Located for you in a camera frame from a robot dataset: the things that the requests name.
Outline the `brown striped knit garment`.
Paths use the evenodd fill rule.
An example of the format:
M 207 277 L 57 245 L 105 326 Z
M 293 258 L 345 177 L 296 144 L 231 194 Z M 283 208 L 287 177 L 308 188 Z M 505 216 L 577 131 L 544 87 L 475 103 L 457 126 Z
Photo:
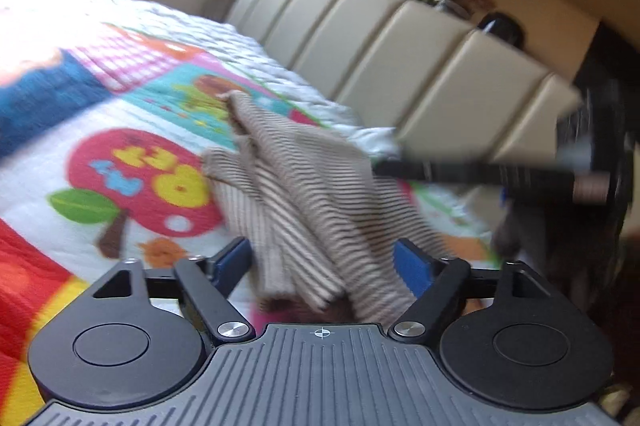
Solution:
M 236 148 L 210 148 L 202 173 L 224 222 L 250 240 L 260 309 L 293 305 L 309 321 L 390 325 L 414 297 L 394 270 L 407 239 L 451 257 L 393 178 L 329 129 L 272 113 L 243 92 L 222 98 Z

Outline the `beige padded headboard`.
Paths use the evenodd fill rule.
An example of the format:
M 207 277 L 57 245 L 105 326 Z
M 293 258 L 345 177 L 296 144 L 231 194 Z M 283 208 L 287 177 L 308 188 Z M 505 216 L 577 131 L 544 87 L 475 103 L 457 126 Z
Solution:
M 580 101 L 537 61 L 413 0 L 235 0 L 227 20 L 419 155 L 549 159 Z

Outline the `black round speaker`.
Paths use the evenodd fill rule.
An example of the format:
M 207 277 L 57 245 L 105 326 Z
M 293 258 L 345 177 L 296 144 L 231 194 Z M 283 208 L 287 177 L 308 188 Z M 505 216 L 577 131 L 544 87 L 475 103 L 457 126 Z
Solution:
M 523 50 L 525 47 L 526 33 L 523 26 L 504 12 L 490 12 L 480 20 L 477 27 L 483 33 L 493 35 L 517 49 Z

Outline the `colourful cartoon play mat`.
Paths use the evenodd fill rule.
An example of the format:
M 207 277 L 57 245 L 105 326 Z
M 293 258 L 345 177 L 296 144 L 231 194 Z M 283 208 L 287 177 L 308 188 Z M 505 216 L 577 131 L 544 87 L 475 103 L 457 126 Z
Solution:
M 27 365 L 35 334 L 116 261 L 168 268 L 229 240 L 201 153 L 137 128 L 87 137 L 58 126 L 1 152 L 1 420 L 42 403 Z

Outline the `white quilted mattress pad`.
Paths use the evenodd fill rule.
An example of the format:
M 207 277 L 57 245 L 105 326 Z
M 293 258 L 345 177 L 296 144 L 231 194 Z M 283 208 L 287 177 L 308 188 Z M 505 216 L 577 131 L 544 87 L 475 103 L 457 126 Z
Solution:
M 221 95 L 328 127 L 373 157 L 398 153 L 227 23 L 139 0 L 1 0 L 1 152 L 66 126 L 75 136 L 137 128 L 192 151 L 231 147 Z

